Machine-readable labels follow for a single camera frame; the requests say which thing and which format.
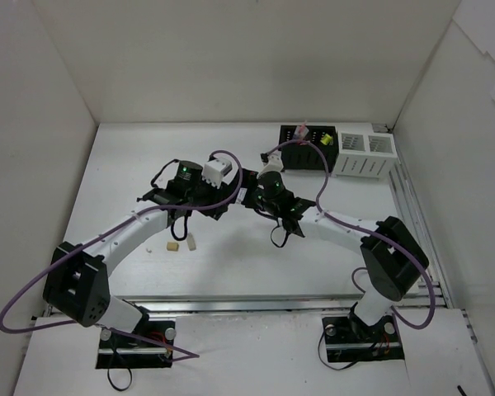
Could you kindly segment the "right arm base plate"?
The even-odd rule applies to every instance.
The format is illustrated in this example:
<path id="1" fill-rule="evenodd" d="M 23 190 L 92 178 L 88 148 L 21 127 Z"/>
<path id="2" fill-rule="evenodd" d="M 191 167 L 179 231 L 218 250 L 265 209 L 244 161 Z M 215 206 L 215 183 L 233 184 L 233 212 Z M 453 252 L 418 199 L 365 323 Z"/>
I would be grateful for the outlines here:
<path id="1" fill-rule="evenodd" d="M 405 353 L 392 315 L 385 315 L 371 329 L 359 329 L 347 316 L 322 318 L 323 333 L 319 347 L 326 361 L 340 370 L 361 362 L 403 361 Z"/>

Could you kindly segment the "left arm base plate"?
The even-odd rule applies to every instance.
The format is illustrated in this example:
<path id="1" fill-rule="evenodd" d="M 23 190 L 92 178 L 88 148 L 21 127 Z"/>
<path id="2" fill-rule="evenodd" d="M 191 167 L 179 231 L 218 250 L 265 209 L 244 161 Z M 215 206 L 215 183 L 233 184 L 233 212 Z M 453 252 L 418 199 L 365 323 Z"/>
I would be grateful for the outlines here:
<path id="1" fill-rule="evenodd" d="M 176 336 L 174 320 L 153 320 L 144 337 L 172 346 Z M 103 329 L 97 348 L 97 370 L 164 369 L 172 367 L 172 351 L 164 346 L 137 340 Z"/>

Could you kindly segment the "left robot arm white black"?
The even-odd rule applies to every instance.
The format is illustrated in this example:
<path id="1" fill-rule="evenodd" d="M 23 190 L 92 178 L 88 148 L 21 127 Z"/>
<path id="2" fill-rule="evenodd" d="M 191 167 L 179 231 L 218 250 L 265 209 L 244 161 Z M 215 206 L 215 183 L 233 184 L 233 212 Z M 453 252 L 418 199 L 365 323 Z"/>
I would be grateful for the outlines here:
<path id="1" fill-rule="evenodd" d="M 240 168 L 225 182 L 231 170 L 231 162 L 223 158 L 212 157 L 204 165 L 180 161 L 165 187 L 151 181 L 151 190 L 138 198 L 121 224 L 89 243 L 61 243 L 45 280 L 44 301 L 85 328 L 116 329 L 128 345 L 141 345 L 149 334 L 149 312 L 111 294 L 113 271 L 152 236 L 194 211 L 219 219 L 249 176 Z"/>

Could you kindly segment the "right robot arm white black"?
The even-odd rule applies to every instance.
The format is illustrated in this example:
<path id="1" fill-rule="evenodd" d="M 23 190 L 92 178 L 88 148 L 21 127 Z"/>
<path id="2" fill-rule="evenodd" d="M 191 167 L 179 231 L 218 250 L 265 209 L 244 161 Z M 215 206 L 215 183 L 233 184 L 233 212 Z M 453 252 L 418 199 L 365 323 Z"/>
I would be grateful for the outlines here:
<path id="1" fill-rule="evenodd" d="M 278 171 L 260 174 L 242 169 L 238 175 L 243 179 L 238 203 L 280 220 L 287 236 L 330 242 L 362 257 L 371 286 L 348 314 L 353 337 L 370 338 L 390 310 L 410 328 L 429 326 L 436 311 L 436 297 L 427 274 L 429 260 L 402 220 L 389 216 L 370 222 L 324 210 L 318 200 L 300 198 L 287 190 Z M 428 287 L 430 308 L 423 322 L 416 324 L 398 313 L 394 304 L 420 278 Z"/>

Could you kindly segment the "yellow cap highlighter marker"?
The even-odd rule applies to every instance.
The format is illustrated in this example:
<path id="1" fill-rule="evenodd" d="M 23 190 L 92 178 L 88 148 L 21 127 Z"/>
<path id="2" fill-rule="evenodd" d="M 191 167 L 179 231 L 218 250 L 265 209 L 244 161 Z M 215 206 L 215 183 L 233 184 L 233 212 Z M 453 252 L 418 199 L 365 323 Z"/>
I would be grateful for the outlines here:
<path id="1" fill-rule="evenodd" d="M 333 135 L 332 134 L 324 134 L 320 139 L 320 144 L 324 146 L 333 145 Z"/>

